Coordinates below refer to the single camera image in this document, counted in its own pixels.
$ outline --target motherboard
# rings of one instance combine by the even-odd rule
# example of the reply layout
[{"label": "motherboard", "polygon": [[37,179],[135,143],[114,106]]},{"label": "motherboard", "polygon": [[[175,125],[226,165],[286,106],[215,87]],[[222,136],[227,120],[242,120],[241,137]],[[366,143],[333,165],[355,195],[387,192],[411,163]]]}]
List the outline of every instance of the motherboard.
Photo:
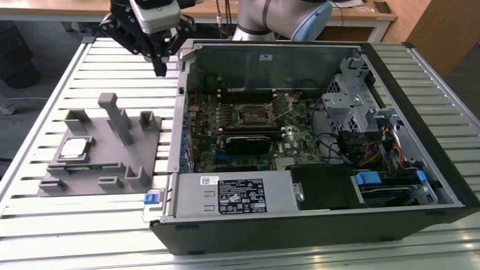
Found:
[{"label": "motherboard", "polygon": [[286,170],[322,163],[302,92],[195,93],[189,99],[194,171]]}]

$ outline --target power supply label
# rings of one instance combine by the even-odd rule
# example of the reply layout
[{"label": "power supply label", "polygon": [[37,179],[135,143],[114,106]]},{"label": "power supply label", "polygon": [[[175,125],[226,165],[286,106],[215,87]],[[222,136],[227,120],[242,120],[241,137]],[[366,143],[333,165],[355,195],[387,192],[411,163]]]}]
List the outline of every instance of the power supply label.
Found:
[{"label": "power supply label", "polygon": [[267,212],[263,179],[219,180],[219,213]]}]

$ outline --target blue tab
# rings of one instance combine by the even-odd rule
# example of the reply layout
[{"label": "blue tab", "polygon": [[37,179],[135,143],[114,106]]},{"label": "blue tab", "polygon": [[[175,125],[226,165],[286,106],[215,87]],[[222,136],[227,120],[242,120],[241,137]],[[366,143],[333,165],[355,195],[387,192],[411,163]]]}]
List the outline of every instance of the blue tab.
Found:
[{"label": "blue tab", "polygon": [[378,172],[359,172],[355,175],[355,180],[358,181],[358,185],[365,184],[382,184],[382,179]]},{"label": "blue tab", "polygon": [[158,204],[161,202],[161,194],[147,193],[143,198],[145,204]]},{"label": "blue tab", "polygon": [[423,170],[418,170],[418,176],[419,176],[419,179],[421,179],[422,182],[427,181],[427,175],[423,172]]}]

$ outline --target wooden table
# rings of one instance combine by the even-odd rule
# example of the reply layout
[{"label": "wooden table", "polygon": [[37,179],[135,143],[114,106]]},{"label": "wooden table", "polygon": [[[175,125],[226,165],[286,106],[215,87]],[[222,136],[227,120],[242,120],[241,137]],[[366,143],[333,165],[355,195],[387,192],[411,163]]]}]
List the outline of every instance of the wooden table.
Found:
[{"label": "wooden table", "polygon": [[[366,6],[375,10],[345,8],[341,12],[335,9],[329,26],[373,28],[369,41],[379,42],[398,16],[379,13],[374,0],[369,0]],[[233,3],[231,9],[237,21],[238,3]],[[109,12],[110,0],[0,0],[0,20],[98,22]],[[198,23],[217,23],[218,8],[213,0],[206,0],[203,4],[187,8],[183,12],[193,16]]]}]

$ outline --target white label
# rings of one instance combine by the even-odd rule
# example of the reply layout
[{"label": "white label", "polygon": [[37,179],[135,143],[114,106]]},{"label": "white label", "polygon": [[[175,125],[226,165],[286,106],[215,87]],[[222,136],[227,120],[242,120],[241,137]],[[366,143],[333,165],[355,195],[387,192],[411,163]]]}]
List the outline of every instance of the white label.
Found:
[{"label": "white label", "polygon": [[218,176],[201,176],[202,185],[217,185],[219,183]]},{"label": "white label", "polygon": [[271,61],[274,59],[274,55],[261,55],[261,61]]}]

